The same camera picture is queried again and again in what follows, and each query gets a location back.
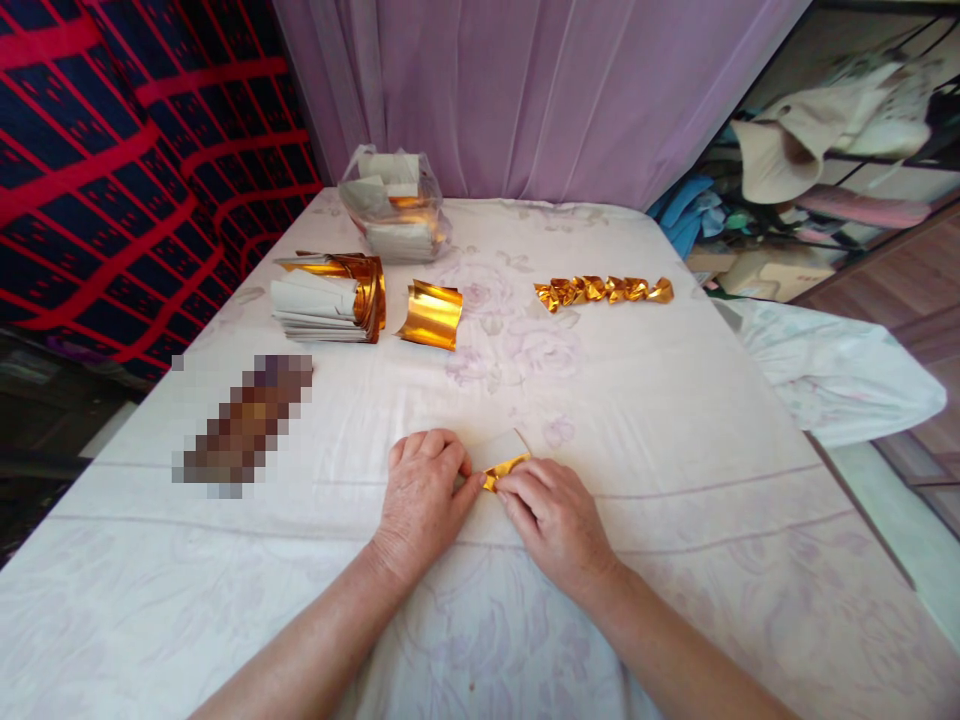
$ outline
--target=forearm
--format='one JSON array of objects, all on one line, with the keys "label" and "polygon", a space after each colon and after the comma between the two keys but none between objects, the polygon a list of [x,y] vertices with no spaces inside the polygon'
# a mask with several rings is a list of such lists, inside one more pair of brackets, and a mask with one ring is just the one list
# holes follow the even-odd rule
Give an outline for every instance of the forearm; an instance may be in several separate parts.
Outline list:
[{"label": "forearm", "polygon": [[366,546],[333,584],[244,665],[194,718],[322,718],[338,707],[415,582]]},{"label": "forearm", "polygon": [[578,602],[670,720],[795,718],[626,566]]}]

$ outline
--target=beige hat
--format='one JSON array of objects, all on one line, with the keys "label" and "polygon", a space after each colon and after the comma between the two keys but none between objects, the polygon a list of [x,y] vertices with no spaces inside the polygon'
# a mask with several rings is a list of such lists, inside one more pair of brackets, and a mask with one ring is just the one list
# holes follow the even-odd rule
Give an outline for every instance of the beige hat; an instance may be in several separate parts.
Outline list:
[{"label": "beige hat", "polygon": [[743,155],[743,196],[769,205],[799,197],[823,174],[823,156],[840,138],[857,135],[891,88],[901,66],[890,63],[844,85],[788,95],[753,122],[733,121]]}]

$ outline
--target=floral tablecloth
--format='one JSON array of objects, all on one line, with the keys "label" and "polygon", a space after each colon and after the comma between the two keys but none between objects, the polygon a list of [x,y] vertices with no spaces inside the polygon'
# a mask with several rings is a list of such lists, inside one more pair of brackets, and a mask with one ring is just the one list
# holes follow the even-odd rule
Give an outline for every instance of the floral tablecloth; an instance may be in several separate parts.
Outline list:
[{"label": "floral tablecloth", "polygon": [[[196,707],[372,534],[386,452],[516,427],[580,472],[615,549],[804,717],[948,718],[960,660],[656,225],[597,205],[448,201],[453,248],[389,267],[376,346],[300,346],[274,257],[361,250],[324,190],[0,573],[3,717]],[[669,277],[677,298],[549,315],[534,282]],[[458,349],[392,336],[412,277],[458,287]],[[243,498],[172,482],[253,367],[309,352],[309,402]],[[491,496],[377,645],[344,717],[658,717]]]}]

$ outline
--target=wrist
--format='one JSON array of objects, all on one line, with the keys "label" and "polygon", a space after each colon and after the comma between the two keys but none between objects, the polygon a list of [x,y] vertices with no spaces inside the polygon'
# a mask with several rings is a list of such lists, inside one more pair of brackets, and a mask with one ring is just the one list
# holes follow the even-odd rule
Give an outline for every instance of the wrist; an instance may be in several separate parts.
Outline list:
[{"label": "wrist", "polygon": [[377,531],[361,551],[364,561],[384,585],[404,596],[413,591],[425,574],[414,563],[403,561],[403,553],[396,549],[397,542]]},{"label": "wrist", "polygon": [[619,558],[614,558],[613,562],[598,570],[589,585],[578,594],[578,597],[574,597],[573,601],[596,624],[597,619],[606,610],[624,594],[630,592],[630,586],[635,578],[639,579],[639,576]]}]

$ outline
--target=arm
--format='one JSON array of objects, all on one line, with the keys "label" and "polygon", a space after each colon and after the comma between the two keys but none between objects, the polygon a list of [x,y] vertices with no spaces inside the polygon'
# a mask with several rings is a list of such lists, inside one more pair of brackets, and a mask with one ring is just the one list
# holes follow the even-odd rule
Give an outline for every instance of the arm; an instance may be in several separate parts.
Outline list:
[{"label": "arm", "polygon": [[664,715],[796,717],[617,559],[570,468],[531,460],[496,489],[534,562],[590,617]]},{"label": "arm", "polygon": [[415,433],[390,451],[380,527],[341,575],[193,717],[332,715],[380,633],[453,544],[483,487],[449,430]]}]

